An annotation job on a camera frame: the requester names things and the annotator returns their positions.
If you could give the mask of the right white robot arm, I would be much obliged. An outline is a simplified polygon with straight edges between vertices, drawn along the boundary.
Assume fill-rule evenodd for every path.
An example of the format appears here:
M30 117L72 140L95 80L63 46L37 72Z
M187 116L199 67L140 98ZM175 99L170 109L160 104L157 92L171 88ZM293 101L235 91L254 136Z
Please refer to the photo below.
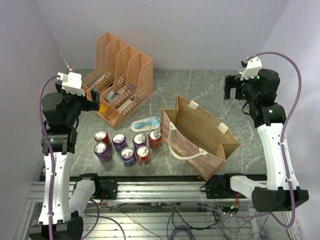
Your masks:
M224 79L224 99L245 100L249 115L259 134L267 168L267 182L261 184L244 175L235 175L220 186L226 198L237 192L251 199L259 212L291 211L309 200L309 192L301 189L294 174L286 135L282 134L287 119L284 108L275 102L280 84L279 74L260 69L257 75L241 79L241 75L227 75Z

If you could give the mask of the burlap canvas tote bag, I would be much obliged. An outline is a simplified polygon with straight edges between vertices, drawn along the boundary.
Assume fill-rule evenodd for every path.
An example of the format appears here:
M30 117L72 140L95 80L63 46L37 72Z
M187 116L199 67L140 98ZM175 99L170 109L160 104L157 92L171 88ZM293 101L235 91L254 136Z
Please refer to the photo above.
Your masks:
M205 181L240 146L224 123L180 95L174 109L162 110L160 132L174 159L190 164Z

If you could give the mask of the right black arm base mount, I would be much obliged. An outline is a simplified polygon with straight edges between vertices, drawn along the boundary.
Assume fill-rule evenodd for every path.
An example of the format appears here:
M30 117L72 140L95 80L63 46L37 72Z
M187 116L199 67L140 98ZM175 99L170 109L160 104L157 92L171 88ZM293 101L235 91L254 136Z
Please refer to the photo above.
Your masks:
M234 176L240 174L214 175L199 188L199 191L205 193L207 199L231 199L236 196L236 191L231 189L231 177Z

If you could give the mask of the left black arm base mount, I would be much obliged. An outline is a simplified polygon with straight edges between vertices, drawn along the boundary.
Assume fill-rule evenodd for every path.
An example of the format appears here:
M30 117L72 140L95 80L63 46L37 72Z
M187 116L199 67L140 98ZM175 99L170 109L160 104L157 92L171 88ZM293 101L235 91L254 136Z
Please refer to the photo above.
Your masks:
M118 194L118 183L111 181L101 181L101 198L103 200L116 200Z

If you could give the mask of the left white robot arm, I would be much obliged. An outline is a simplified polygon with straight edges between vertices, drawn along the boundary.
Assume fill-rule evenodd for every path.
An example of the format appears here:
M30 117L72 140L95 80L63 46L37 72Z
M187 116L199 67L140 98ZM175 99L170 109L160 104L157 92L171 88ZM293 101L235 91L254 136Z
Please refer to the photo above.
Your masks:
M77 95L59 88L40 98L45 186L38 223L29 229L32 240L79 240L84 230L84 211L91 199L98 198L102 186L96 173L80 176L70 192L70 174L75 155L75 124L82 111L98 111L100 94L90 91Z

